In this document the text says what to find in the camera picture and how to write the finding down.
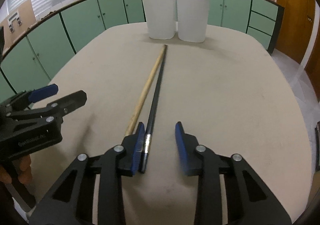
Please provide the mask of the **left hand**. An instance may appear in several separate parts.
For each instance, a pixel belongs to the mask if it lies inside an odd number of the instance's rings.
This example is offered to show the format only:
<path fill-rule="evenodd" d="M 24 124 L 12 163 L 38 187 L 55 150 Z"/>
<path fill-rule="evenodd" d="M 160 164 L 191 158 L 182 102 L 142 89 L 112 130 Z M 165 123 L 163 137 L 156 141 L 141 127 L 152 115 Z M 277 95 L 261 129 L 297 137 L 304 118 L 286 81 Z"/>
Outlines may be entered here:
<path fill-rule="evenodd" d="M 24 156 L 22 158 L 20 158 L 18 161 L 18 180 L 22 183 L 22 184 L 30 184 L 33 176 L 31 173 L 31 157 L 30 155 Z M 0 179 L 1 182 L 3 182 L 4 184 L 10 184 L 12 183 L 12 178 L 11 176 L 8 174 L 8 172 L 1 166 L 0 168 Z"/>

